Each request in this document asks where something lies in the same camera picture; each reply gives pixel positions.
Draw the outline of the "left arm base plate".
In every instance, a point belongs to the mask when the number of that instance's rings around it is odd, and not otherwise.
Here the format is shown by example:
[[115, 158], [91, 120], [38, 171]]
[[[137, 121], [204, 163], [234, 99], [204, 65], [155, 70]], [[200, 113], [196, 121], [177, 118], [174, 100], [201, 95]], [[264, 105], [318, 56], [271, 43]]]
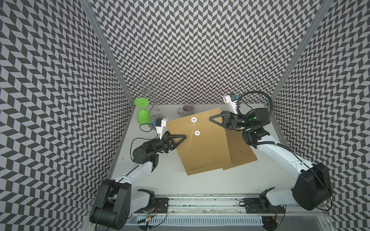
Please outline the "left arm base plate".
[[137, 210], [135, 213], [157, 213], [157, 214], [167, 214], [169, 205], [169, 198], [167, 197], [156, 197], [155, 199], [150, 199], [149, 204]]

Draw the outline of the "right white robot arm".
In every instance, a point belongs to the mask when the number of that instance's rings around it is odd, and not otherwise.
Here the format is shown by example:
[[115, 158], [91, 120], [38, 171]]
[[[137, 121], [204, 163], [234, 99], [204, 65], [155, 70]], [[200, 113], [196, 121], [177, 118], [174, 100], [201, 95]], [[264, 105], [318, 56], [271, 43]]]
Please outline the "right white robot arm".
[[279, 143], [264, 126], [272, 113], [266, 108], [253, 109], [242, 115], [222, 111], [209, 120], [225, 129], [241, 133], [245, 143], [273, 158], [293, 177], [292, 186], [269, 188], [260, 194], [261, 209], [280, 205], [298, 205], [311, 211], [326, 200], [332, 200], [332, 185], [328, 167], [314, 164], [298, 156], [289, 147]]

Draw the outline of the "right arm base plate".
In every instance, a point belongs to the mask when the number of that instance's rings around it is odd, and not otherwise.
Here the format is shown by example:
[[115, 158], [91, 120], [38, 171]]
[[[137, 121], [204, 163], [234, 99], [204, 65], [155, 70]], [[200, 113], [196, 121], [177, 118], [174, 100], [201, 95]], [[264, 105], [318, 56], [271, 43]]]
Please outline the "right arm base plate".
[[284, 214], [284, 206], [273, 206], [264, 198], [244, 198], [240, 203], [248, 214]]

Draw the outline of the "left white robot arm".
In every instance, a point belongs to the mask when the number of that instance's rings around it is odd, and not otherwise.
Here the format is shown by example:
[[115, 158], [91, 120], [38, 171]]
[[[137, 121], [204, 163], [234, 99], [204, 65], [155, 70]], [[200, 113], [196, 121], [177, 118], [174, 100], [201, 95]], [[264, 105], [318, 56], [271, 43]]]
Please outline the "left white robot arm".
[[134, 212], [154, 208], [155, 193], [138, 189], [137, 185], [158, 166], [160, 153], [169, 153], [186, 139], [186, 135], [171, 135], [167, 131], [161, 138], [147, 139], [135, 148], [132, 153], [134, 166], [121, 176], [101, 183], [89, 221], [96, 226], [120, 230]]

